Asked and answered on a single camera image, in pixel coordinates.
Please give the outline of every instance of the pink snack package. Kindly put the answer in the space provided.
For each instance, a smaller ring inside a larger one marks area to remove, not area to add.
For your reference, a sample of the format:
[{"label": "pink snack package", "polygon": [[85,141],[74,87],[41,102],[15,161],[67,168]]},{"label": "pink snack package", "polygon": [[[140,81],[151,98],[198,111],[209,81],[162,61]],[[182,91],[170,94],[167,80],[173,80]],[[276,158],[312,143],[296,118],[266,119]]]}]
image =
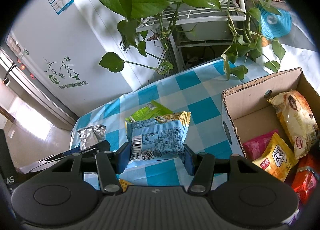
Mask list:
[{"label": "pink snack package", "polygon": [[261,157],[275,132],[279,133],[279,131],[276,129],[243,143],[242,146],[247,154],[247,159],[254,161]]}]

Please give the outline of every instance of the silver foil package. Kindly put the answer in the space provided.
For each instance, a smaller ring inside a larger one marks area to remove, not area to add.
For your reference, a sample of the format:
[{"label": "silver foil package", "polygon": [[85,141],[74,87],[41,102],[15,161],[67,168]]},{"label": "silver foil package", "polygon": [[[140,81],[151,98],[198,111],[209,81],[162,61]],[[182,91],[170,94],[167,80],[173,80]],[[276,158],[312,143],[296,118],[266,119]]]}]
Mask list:
[{"label": "silver foil package", "polygon": [[101,141],[106,140],[107,128],[100,124],[78,130],[80,137],[80,150],[85,150]]}]

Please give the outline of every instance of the pothos plant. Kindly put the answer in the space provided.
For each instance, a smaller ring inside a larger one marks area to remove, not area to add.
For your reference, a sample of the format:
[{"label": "pothos plant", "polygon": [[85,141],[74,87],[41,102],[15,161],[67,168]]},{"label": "pothos plant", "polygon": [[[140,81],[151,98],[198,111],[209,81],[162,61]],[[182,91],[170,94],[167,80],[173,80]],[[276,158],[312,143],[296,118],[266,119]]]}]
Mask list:
[{"label": "pothos plant", "polygon": [[[100,0],[103,5],[112,10],[115,13],[120,14],[125,19],[121,20],[117,24],[117,29],[120,32],[123,40],[126,41],[126,45],[136,47],[139,53],[147,57],[152,56],[160,60],[158,67],[145,66],[139,63],[133,63],[121,59],[114,52],[107,52],[103,55],[99,65],[104,68],[108,68],[111,72],[120,72],[124,68],[124,63],[131,63],[140,66],[144,66],[150,69],[157,71],[159,74],[164,74],[173,69],[172,64],[165,58],[157,57],[146,52],[146,38],[148,31],[143,31],[136,33],[136,28],[139,25],[143,25],[143,18],[155,17],[159,20],[159,28],[156,32],[153,32],[153,36],[147,39],[147,41],[153,39],[159,39],[161,45],[164,49],[164,52],[168,50],[168,37],[172,34],[174,30],[181,32],[176,27],[176,22],[178,20],[179,7],[182,3],[185,3],[189,6],[196,8],[210,8],[221,10],[221,5],[219,0]],[[227,75],[227,79],[230,78],[230,75],[233,74],[239,79],[243,79],[244,75],[248,72],[248,69],[245,67],[245,62],[248,57],[255,60],[257,57],[260,57],[262,53],[262,34],[261,34],[261,25],[260,19],[261,14],[260,10],[256,7],[256,3],[252,0],[253,7],[250,8],[245,14],[247,16],[246,21],[244,22],[243,29],[236,28],[229,13],[231,0],[228,0],[227,8],[225,9],[228,16],[228,27],[233,35],[231,45],[224,51],[222,58],[224,59],[224,72]],[[280,12],[271,6],[271,0],[259,0],[259,3],[265,10],[274,13],[280,14]],[[171,17],[169,24],[163,22],[162,12],[170,4],[175,4],[176,10]],[[272,49],[281,60],[284,56],[285,50],[282,45],[279,43],[278,39],[273,39]],[[238,57],[245,56],[244,65],[237,67],[230,67],[230,62],[235,63]],[[280,68],[280,64],[276,61],[269,61],[265,63],[265,66],[270,68],[273,71],[277,71]]]}]

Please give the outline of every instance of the cardboard box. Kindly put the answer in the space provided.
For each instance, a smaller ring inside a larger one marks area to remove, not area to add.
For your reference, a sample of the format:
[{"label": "cardboard box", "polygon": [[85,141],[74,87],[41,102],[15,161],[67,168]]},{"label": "cardboard box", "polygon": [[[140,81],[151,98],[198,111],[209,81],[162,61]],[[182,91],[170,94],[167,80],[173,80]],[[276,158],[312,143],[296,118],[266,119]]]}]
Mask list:
[{"label": "cardboard box", "polygon": [[267,75],[222,92],[222,126],[233,153],[245,157],[241,143],[275,129],[293,148],[277,118],[276,110],[267,101],[290,90],[297,90],[305,97],[320,125],[320,97],[306,80],[301,68]]}]

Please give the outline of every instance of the tablecloth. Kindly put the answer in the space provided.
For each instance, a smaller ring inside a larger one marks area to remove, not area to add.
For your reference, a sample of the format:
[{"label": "tablecloth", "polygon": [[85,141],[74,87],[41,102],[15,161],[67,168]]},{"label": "tablecloth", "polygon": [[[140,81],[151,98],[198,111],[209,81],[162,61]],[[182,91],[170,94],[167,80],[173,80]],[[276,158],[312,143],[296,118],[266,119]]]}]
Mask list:
[{"label": "tablecloth", "polygon": [[[243,64],[238,59],[231,67]],[[158,101],[173,112],[191,112],[191,121],[185,140],[195,153],[211,153],[220,159],[228,159],[231,149],[221,125],[221,93],[223,90],[267,75],[261,66],[247,60],[248,73],[244,80],[231,76],[226,80],[223,60],[217,59],[193,69],[156,81],[144,88],[93,110],[79,118],[72,130],[70,148],[80,144],[77,130],[86,126],[104,124],[107,127],[106,140],[115,151],[127,141],[124,121],[151,100]],[[183,185],[188,187],[192,177],[184,169],[179,158],[126,169],[118,177],[135,185]],[[98,188],[96,174],[86,174],[87,182]],[[212,189],[227,180],[226,174],[215,176]]]}]

